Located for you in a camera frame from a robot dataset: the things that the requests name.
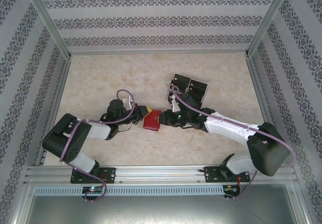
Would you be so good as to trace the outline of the red leather card holder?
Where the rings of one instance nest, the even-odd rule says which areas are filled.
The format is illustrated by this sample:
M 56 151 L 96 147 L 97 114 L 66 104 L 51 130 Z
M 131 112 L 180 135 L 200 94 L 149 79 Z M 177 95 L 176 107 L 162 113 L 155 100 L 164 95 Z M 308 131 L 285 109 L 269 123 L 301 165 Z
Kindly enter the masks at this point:
M 160 123 L 158 121 L 158 117 L 161 114 L 161 110 L 152 110 L 151 113 L 149 113 L 145 118 L 144 118 L 144 123 L 143 123 L 143 128 L 146 130 L 151 130 L 151 131 L 158 131 L 160 128 Z

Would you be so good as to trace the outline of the grey metal sheet panel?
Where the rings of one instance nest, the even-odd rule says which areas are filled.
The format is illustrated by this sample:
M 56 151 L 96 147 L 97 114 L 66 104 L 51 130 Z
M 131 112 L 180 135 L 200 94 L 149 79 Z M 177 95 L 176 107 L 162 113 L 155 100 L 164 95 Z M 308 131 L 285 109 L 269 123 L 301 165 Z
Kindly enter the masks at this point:
M 225 200 L 219 196 L 116 196 L 86 203 L 80 197 L 37 196 L 27 224 L 298 224 L 283 199 Z

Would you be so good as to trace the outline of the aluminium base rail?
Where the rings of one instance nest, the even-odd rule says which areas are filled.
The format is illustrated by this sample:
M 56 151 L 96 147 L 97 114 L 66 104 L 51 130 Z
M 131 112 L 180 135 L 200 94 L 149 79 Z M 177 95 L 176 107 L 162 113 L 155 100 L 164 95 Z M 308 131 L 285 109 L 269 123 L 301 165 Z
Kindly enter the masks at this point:
M 114 185 L 206 185 L 203 165 L 115 166 Z M 23 182 L 30 178 L 34 186 L 70 185 L 72 168 L 67 166 L 28 167 Z M 294 168 L 280 169 L 273 177 L 250 171 L 254 184 L 288 184 L 296 180 Z

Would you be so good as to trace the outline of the aluminium table side rail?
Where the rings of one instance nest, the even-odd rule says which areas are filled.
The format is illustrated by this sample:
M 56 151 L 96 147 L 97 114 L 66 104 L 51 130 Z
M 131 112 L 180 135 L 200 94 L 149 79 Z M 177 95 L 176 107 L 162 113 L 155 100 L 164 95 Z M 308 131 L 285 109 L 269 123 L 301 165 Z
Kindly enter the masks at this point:
M 258 76 L 258 72 L 256 70 L 254 62 L 251 58 L 249 58 L 247 56 L 247 54 L 245 54 L 245 60 L 246 60 L 247 67 L 248 67 L 248 70 L 249 70 L 249 73 L 251 76 L 251 80 L 252 80 L 252 83 L 253 83 L 253 86 L 255 89 L 256 97 L 258 99 L 258 103 L 260 106 L 261 114 L 263 116 L 263 120 L 265 122 L 271 123 L 277 129 L 279 134 L 282 136 L 283 135 L 282 130 L 278 129 L 278 127 L 276 126 L 276 123 L 274 121 L 274 118 L 272 118 L 272 116 L 271 116 L 270 106 L 267 103 L 265 88 L 263 88 L 263 86 L 262 86 L 262 82 L 260 80 L 260 77 Z M 282 138 L 286 142 L 286 144 L 288 144 L 289 147 L 291 147 L 291 142 L 289 142 L 288 139 L 285 138 L 284 136 L 282 136 Z M 284 167 L 284 168 L 294 168 L 294 164 L 296 164 L 296 154 L 294 157 L 294 154 L 290 153 L 290 155 L 286 159 L 285 164 L 286 164 L 286 167 Z
M 32 166 L 39 166 L 43 164 L 43 154 L 45 152 L 44 148 L 42 147 L 42 141 L 46 134 L 51 130 L 51 128 L 55 124 L 56 116 L 58 113 L 58 108 L 59 104 L 62 98 L 62 92 L 64 90 L 64 86 L 66 83 L 68 71 L 70 69 L 70 64 L 71 64 L 72 56 L 69 56 L 59 69 L 59 75 L 58 78 L 53 82 L 53 92 L 50 95 L 50 102 L 49 102 L 49 108 L 48 111 L 45 115 L 45 124 L 44 124 L 44 129 L 40 135 L 39 139 L 39 144 L 37 145 L 37 151 L 35 154 L 35 158 L 32 162 Z

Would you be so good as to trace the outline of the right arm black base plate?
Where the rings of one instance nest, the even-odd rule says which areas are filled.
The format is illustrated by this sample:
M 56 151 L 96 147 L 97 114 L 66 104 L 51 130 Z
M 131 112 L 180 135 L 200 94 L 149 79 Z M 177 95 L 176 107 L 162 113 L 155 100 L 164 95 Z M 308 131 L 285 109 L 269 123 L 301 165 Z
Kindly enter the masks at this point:
M 246 172 L 234 174 L 227 167 L 206 166 L 203 169 L 206 183 L 248 183 L 250 176 Z

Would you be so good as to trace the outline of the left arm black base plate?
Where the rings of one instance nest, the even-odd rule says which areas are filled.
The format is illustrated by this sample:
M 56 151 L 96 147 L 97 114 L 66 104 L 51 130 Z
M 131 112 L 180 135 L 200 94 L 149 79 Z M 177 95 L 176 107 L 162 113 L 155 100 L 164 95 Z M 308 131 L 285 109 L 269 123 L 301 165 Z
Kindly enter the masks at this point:
M 104 168 L 94 167 L 90 172 L 91 175 L 102 179 L 106 184 L 114 184 L 116 169 L 115 168 Z M 100 180 L 83 174 L 77 170 L 73 170 L 70 178 L 71 184 L 101 184 Z

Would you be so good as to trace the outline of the aluminium frame post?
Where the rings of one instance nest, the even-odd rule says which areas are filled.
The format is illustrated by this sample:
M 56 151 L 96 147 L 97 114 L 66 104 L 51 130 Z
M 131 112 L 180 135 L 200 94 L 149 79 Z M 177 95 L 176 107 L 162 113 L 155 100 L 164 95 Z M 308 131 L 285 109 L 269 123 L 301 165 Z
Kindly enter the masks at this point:
M 40 16 L 42 22 L 44 23 L 44 25 L 48 29 L 51 37 L 53 38 L 55 44 L 59 48 L 62 55 L 65 58 L 70 58 L 71 53 L 70 53 L 63 37 L 61 36 L 54 20 L 52 19 L 49 11 L 47 10 L 43 0 L 30 0 L 30 1 L 33 4 L 36 11 L 38 12 L 38 15 Z
M 261 21 L 256 33 L 254 34 L 254 37 L 248 47 L 248 49 L 245 52 L 245 57 L 250 58 L 255 50 L 257 49 L 258 45 L 260 44 L 262 38 L 264 37 L 266 30 L 268 29 L 269 25 L 273 21 L 275 15 L 278 12 L 279 7 L 281 6 L 282 2 L 284 0 L 272 0 L 266 14 L 263 17 L 263 20 Z

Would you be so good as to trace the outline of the aluminium lower frame bar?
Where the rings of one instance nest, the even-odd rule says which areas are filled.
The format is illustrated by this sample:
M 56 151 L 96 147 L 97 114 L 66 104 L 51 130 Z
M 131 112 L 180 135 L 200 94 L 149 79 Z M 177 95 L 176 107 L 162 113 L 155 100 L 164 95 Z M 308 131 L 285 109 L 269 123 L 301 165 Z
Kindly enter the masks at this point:
M 314 220 L 311 216 L 311 211 L 304 197 L 304 192 L 301 188 L 300 180 L 297 177 L 293 182 L 293 193 L 294 195 L 294 214 L 296 217 L 297 224 L 314 224 Z
M 7 224 L 27 224 L 34 193 L 34 181 L 27 178 L 27 180 L 23 182 L 18 199 L 13 206 L 13 213 L 11 214 Z

